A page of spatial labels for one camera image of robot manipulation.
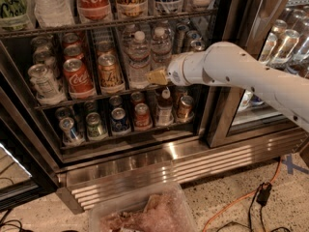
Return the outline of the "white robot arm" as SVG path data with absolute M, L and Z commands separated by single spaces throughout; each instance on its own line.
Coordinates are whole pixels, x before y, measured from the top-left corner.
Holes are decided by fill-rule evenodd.
M 157 85 L 239 87 L 309 131 L 309 80 L 268 67 L 233 43 L 179 54 L 167 68 L 150 71 L 146 77 Z

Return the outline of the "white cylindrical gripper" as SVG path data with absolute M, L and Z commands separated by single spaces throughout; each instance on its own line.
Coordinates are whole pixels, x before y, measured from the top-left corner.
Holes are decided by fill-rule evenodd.
M 176 55 L 167 68 L 167 77 L 177 86 L 207 85 L 211 78 L 204 70 L 206 52 L 185 52 Z M 167 85 L 166 70 L 156 69 L 146 74 L 151 84 Z

